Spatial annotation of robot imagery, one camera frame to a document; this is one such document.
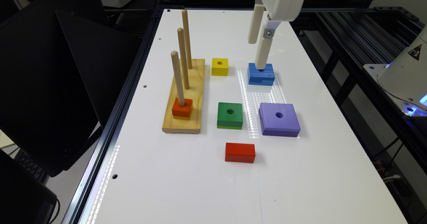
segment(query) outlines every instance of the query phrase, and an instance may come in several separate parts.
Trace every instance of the white tabletop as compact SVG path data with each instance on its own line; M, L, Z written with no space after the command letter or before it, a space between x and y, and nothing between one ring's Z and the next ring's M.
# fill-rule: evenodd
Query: white tabletop
M268 59L274 86L251 86L252 12L188 15L192 57L206 61L201 133L161 130L182 27L165 11L88 223L406 223L289 23ZM212 58L228 58L227 77L210 75ZM241 131L216 128L218 102L244 105ZM260 102L293 104L299 137L261 135ZM255 144L255 162L225 162L226 142Z

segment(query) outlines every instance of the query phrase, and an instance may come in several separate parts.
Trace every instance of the red block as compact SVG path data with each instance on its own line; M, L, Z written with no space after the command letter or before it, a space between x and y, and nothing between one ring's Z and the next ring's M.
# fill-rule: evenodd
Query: red block
M226 143L226 161L254 163L255 145Z
M191 99L184 99L185 106L180 107L178 98L175 99L175 103L173 103L172 107L172 115L174 117L184 117L184 118L190 118L191 117L191 111L193 110L193 100Z

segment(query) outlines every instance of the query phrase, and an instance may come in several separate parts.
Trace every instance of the led light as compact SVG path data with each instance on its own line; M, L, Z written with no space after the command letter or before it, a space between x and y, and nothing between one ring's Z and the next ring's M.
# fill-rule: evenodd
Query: led light
M425 95L423 98L421 98L420 103L423 105L427 105L427 95Z
M416 111L416 108L412 108L412 111L409 111L409 112L408 112L408 114L409 114L409 115L412 115L412 114L414 114L414 113L415 113L415 111Z

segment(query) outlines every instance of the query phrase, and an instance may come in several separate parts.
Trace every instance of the wooden peg board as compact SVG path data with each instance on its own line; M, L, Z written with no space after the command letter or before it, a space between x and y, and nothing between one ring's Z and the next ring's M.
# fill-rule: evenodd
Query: wooden peg board
M189 89L184 89L184 97L193 100L193 113L190 120L174 119L172 107L177 98L175 77L172 81L169 100L163 120L162 130L165 133L200 133L201 124L201 106L203 102L203 82L205 79L205 59L192 59L193 68L188 70Z

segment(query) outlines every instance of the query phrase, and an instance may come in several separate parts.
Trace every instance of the black monitor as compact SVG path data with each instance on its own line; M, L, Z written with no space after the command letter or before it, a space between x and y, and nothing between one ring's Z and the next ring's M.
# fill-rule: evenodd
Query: black monitor
M135 57L106 25L101 0L36 0L0 24L0 129L51 177L93 144Z

